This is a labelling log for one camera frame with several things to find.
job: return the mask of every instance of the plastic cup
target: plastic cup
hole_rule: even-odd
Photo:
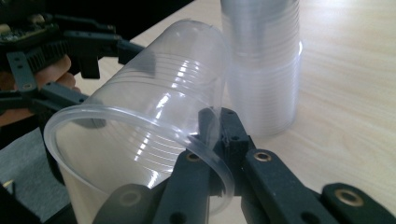
[[[220,137],[230,62],[220,30],[199,21],[177,21],[84,103],[51,117],[45,143],[60,164],[79,223],[92,223],[109,194],[121,186],[152,189],[163,182],[186,148],[223,182],[222,202],[211,206],[211,214],[229,204],[233,176],[212,149]],[[198,127],[202,110],[216,118],[207,130]]]
[[[228,77],[234,111],[250,135],[283,132],[294,121],[298,100],[301,50],[284,66],[254,71],[235,67]]]
[[[280,67],[298,49],[299,1],[221,0],[222,30],[233,63],[251,69]]]

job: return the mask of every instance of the screw hole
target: screw hole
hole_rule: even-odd
[[[272,159],[271,156],[265,152],[257,152],[254,154],[254,158],[258,161],[270,161]]]
[[[301,219],[306,224],[319,224],[320,223],[320,220],[315,215],[313,215],[312,213],[308,213],[308,212],[303,212],[301,214]]]
[[[140,202],[142,196],[137,191],[127,191],[120,196],[120,204],[126,207]]]
[[[176,212],[169,217],[172,224],[183,224],[187,222],[187,218],[183,213]]]
[[[188,161],[198,161],[198,160],[200,160],[200,158],[197,155],[193,154],[193,153],[189,153],[187,155],[187,160]]]
[[[349,189],[337,189],[335,191],[335,197],[342,203],[350,206],[359,207],[364,204],[363,199],[357,193]]]

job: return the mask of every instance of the light wood surface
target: light wood surface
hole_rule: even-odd
[[[343,182],[396,215],[396,1],[300,1],[304,43],[296,119],[283,133],[253,136],[308,187]],[[181,19],[221,29],[219,0],[195,0],[132,39],[147,46]],[[100,60],[100,80],[78,79],[91,94],[121,68]],[[232,108],[227,93],[224,107]],[[240,201],[209,223],[246,223]]]

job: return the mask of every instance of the finger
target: finger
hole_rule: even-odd
[[[81,89],[80,89],[79,87],[73,87],[72,90],[73,90],[73,91],[81,92]]]
[[[76,79],[71,73],[65,73],[56,80],[57,83],[64,85],[70,89],[76,86]]]
[[[38,87],[44,84],[58,80],[63,74],[65,74],[71,67],[70,58],[65,55],[61,60],[52,65],[42,69],[35,74],[35,80],[37,81]]]

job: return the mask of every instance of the brass insert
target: brass insert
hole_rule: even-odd
[[[193,153],[189,153],[189,154],[187,154],[187,160],[188,161],[199,161],[200,158]]]
[[[257,152],[254,154],[254,158],[258,161],[270,161],[272,158],[265,152]]]
[[[350,206],[360,207],[364,205],[361,196],[349,189],[337,189],[335,196],[338,200]]]

